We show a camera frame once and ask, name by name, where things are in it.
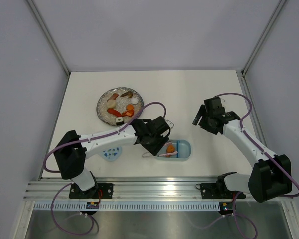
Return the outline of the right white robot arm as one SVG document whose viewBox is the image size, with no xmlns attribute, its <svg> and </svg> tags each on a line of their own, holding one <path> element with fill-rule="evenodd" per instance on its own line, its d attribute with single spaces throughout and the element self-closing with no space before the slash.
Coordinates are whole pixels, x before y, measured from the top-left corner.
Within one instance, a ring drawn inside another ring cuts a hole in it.
<svg viewBox="0 0 299 239">
<path fill-rule="evenodd" d="M 261 144 L 243 126 L 243 119 L 233 111 L 226 111 L 219 96 L 204 100 L 193 125 L 230 140 L 252 167 L 249 175 L 229 172 L 219 175 L 212 192 L 221 197 L 232 193 L 250 194 L 257 202 L 264 202 L 288 194 L 292 190 L 291 162 L 285 155 L 277 155 Z"/>
</svg>

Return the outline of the orange fried food piece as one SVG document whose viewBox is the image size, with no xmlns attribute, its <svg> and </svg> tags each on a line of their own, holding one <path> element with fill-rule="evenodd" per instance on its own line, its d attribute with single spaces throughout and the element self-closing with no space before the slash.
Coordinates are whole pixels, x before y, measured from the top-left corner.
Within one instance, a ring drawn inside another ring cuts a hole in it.
<svg viewBox="0 0 299 239">
<path fill-rule="evenodd" d="M 176 151 L 175 147 L 173 145 L 168 146 L 166 152 L 167 153 L 174 153 Z"/>
</svg>

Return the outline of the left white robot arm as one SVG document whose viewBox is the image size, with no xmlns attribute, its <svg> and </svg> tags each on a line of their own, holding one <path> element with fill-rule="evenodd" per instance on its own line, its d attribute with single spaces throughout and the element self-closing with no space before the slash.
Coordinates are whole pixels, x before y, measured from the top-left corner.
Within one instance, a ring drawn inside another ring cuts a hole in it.
<svg viewBox="0 0 299 239">
<path fill-rule="evenodd" d="M 154 120 L 134 119 L 114 130 L 90 135 L 67 132 L 55 148 L 53 155 L 62 179 L 71 180 L 86 198 L 93 198 L 99 189 L 85 160 L 109 149 L 141 145 L 156 156 L 169 141 L 174 124 L 159 116 Z"/>
</svg>

